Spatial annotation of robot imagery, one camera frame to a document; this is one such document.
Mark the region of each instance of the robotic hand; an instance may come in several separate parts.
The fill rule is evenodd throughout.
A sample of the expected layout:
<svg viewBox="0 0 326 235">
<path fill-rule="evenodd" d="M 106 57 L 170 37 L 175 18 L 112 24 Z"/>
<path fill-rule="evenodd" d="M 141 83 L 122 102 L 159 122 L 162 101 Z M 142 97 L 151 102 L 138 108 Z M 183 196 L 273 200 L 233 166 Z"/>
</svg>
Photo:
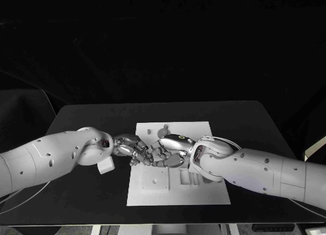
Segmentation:
<svg viewBox="0 0 326 235">
<path fill-rule="evenodd" d="M 178 153 L 170 155 L 167 150 Z M 242 149 L 229 140 L 210 136 L 193 141 L 180 135 L 165 135 L 149 145 L 146 152 L 152 151 L 162 159 L 151 163 L 154 167 L 180 167 L 190 157 L 188 172 L 206 179 L 224 178 L 253 192 L 294 199 L 326 210 L 326 165 Z"/>
<path fill-rule="evenodd" d="M 0 154 L 0 197 L 57 179 L 76 165 L 97 164 L 99 173 L 106 173 L 118 152 L 132 157 L 131 165 L 149 165 L 146 149 L 138 136 L 112 138 L 92 127 L 47 135 Z"/>
</svg>

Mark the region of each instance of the cable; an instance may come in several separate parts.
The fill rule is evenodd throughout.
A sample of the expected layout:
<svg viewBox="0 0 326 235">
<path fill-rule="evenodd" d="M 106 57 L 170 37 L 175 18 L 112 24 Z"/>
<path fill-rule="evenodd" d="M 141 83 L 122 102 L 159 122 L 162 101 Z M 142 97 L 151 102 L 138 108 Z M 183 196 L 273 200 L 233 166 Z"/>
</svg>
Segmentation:
<svg viewBox="0 0 326 235">
<path fill-rule="evenodd" d="M 20 205 L 22 205 L 38 193 L 40 191 L 44 189 L 44 187 L 38 190 L 38 192 L 22 202 L 20 203 L 15 207 L 12 207 L 11 209 L 8 209 L 7 211 L 2 211 L 0 214 L 8 212 L 9 210 L 12 210 L 14 208 L 17 208 Z"/>
<path fill-rule="evenodd" d="M 4 200 L 0 201 L 0 204 L 8 200 L 21 190 L 15 191 Z"/>
<path fill-rule="evenodd" d="M 219 137 L 211 137 L 211 138 L 216 138 L 216 139 L 221 140 L 223 142 L 229 143 L 230 145 L 233 145 L 237 148 L 237 150 L 242 149 L 234 142 L 226 140 L 224 138 L 219 138 Z"/>
<path fill-rule="evenodd" d="M 309 209 L 307 209 L 298 202 L 295 202 L 292 199 L 288 198 L 288 200 L 295 203 L 299 207 L 302 207 L 307 211 L 309 211 L 312 214 L 318 215 L 320 217 L 322 217 L 326 219 L 326 216 L 322 216 L 321 214 L 318 214 L 317 212 L 311 211 Z"/>
</svg>

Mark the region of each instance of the dark wall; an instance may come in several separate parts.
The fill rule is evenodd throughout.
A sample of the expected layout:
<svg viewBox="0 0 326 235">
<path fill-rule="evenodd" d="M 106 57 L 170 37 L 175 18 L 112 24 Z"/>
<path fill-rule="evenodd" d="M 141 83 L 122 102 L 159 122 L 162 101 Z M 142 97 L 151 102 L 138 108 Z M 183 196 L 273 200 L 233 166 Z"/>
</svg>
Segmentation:
<svg viewBox="0 0 326 235">
<path fill-rule="evenodd" d="M 0 71 L 60 104 L 258 100 L 289 146 L 302 141 L 326 95 L 324 1 L 60 9 L 0 18 Z"/>
</svg>

